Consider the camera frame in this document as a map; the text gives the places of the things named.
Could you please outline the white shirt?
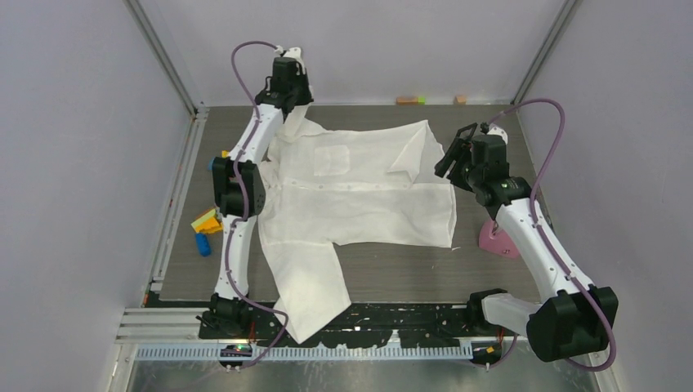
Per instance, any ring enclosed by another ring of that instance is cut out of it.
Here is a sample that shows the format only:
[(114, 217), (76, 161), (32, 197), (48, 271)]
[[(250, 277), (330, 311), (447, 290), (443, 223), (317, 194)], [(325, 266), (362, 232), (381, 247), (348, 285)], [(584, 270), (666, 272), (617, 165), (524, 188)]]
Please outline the white shirt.
[(326, 129), (305, 109), (287, 117), (259, 167), (257, 224), (279, 321), (297, 343), (351, 304), (336, 246), (451, 246), (454, 190), (434, 172), (443, 154), (425, 120), (352, 131)]

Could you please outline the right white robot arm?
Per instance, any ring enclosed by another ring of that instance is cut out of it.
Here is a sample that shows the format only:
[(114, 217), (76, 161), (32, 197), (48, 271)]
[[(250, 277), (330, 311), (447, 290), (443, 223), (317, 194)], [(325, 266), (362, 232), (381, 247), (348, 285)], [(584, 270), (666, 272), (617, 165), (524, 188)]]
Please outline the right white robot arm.
[(490, 227), (527, 264), (541, 298), (534, 304), (503, 289), (475, 292), (467, 301), (469, 329), (483, 336), (499, 326), (522, 335), (544, 362), (603, 350), (614, 354), (618, 298), (571, 260), (529, 183), (511, 176), (504, 130), (475, 122), (458, 129), (435, 174), (475, 195)]

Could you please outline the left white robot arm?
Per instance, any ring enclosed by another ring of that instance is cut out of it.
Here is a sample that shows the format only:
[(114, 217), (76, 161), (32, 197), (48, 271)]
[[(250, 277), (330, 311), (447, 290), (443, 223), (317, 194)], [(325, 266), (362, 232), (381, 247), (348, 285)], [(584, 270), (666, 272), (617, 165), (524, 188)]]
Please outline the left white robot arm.
[(266, 202), (259, 170), (271, 140), (290, 114), (313, 101), (303, 59), (286, 51), (273, 60), (264, 87), (252, 96), (253, 114), (236, 146), (212, 162), (214, 203), (223, 229), (219, 278), (200, 316), (202, 339), (247, 336), (252, 323), (248, 264), (253, 230)]

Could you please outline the pink stand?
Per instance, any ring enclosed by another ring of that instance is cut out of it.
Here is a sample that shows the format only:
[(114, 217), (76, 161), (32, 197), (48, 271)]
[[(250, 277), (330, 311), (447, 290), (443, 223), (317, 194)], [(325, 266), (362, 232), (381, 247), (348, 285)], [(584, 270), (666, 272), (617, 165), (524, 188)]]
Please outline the pink stand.
[(488, 219), (481, 227), (478, 247), (497, 256), (516, 259), (520, 253), (509, 235), (502, 230), (495, 220)]

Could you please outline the wooden block with green end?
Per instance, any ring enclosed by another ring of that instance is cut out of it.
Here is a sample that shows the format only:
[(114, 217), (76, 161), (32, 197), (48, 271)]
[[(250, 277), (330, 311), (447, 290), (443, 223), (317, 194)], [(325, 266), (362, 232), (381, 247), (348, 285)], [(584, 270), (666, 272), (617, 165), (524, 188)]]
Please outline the wooden block with green end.
[(427, 100), (423, 96), (398, 96), (397, 105), (425, 105)]

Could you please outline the toy brick pile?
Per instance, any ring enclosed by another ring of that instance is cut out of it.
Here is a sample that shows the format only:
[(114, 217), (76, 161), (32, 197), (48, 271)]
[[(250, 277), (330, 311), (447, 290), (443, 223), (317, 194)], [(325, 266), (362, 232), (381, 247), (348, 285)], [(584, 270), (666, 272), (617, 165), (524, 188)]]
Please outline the toy brick pile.
[(215, 234), (223, 230), (221, 222), (217, 218), (217, 209), (210, 208), (190, 223), (191, 228), (197, 234)]

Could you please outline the blue toy brick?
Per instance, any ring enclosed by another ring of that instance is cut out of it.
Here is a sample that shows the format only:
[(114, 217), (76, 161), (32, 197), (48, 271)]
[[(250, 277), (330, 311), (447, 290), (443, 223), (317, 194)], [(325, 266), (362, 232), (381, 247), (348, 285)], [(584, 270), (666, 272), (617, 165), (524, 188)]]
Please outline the blue toy brick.
[(212, 247), (210, 245), (210, 242), (208, 240), (208, 236), (204, 233), (196, 233), (195, 234), (195, 243), (196, 247), (198, 250), (198, 253), (202, 257), (207, 257), (212, 254)]

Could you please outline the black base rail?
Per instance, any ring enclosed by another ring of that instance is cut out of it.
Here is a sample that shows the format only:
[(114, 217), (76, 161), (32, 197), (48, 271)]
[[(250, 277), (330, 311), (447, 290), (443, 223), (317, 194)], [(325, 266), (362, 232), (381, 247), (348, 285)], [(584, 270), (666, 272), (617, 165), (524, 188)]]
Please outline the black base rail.
[(302, 343), (280, 331), (283, 322), (277, 315), (242, 301), (214, 302), (196, 318), (201, 339), (245, 339), (261, 347), (278, 338), (277, 347), (380, 348), (398, 336), (405, 348), (445, 348), (461, 338), (488, 336), (497, 343), (513, 335), (473, 318), (464, 304), (446, 303), (355, 303)]

